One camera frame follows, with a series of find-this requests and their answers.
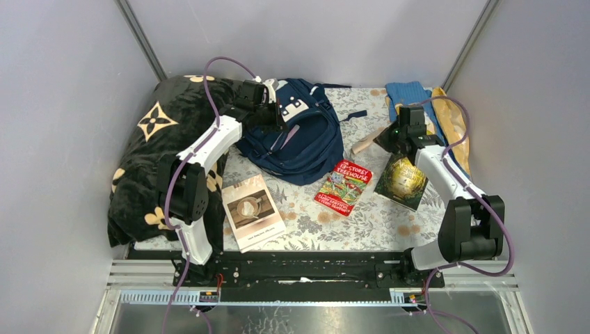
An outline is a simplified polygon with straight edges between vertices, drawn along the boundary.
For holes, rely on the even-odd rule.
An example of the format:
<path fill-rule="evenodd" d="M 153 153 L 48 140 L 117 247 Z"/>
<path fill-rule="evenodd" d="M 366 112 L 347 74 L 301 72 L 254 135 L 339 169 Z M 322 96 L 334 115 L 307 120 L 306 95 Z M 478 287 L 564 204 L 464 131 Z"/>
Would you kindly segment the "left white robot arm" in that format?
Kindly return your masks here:
<path fill-rule="evenodd" d="M 267 127 L 283 130 L 274 79 L 245 80 L 237 96 L 216 109 L 210 127 L 188 148 L 165 154 L 157 170 L 157 204 L 164 223 L 177 233 L 183 257 L 191 263 L 189 277 L 200 286 L 212 283 L 215 266 L 208 262 L 213 248 L 208 240 L 204 215 L 209 204 L 207 176 L 222 155 L 244 136 L 244 130 Z"/>

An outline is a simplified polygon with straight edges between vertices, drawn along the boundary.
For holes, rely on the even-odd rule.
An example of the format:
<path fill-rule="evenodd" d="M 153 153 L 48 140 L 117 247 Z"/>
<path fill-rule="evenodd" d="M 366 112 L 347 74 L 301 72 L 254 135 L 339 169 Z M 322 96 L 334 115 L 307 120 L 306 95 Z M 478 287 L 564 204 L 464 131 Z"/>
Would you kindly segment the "navy blue student backpack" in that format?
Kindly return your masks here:
<path fill-rule="evenodd" d="M 304 79 L 278 79 L 276 96 L 286 130 L 245 130 L 236 143 L 238 151 L 261 170 L 291 184 L 303 186 L 320 180 L 344 159 L 341 120 L 326 89 L 345 87 Z M 280 149 L 294 125 L 300 129 Z"/>

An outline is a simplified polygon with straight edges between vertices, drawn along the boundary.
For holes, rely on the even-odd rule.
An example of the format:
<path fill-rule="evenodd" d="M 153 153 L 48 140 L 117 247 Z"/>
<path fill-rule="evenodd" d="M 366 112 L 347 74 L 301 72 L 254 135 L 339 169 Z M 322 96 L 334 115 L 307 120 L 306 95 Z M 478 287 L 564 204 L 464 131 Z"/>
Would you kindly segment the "pink highlighter pen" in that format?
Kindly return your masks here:
<path fill-rule="evenodd" d="M 297 133 L 297 131 L 300 129 L 299 125 L 294 125 L 292 129 L 290 129 L 290 131 L 287 133 L 285 140 L 283 141 L 282 145 L 280 146 L 280 149 L 283 149 L 286 144 L 293 138 L 293 136 Z"/>

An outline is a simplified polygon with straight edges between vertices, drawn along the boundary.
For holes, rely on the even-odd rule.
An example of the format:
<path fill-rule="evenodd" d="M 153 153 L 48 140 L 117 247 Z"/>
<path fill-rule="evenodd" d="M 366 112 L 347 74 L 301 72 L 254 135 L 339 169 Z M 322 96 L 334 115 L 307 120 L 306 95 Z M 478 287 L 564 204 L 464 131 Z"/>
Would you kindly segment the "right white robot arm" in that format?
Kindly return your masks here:
<path fill-rule="evenodd" d="M 503 200 L 475 186 L 450 157 L 450 148 L 441 138 L 428 134 L 420 105 L 401 106 L 397 120 L 375 141 L 386 151 L 407 158 L 445 203 L 437 239 L 405 250 L 405 263 L 399 267 L 402 283 L 415 287 L 426 278 L 426 270 L 502 254 Z"/>

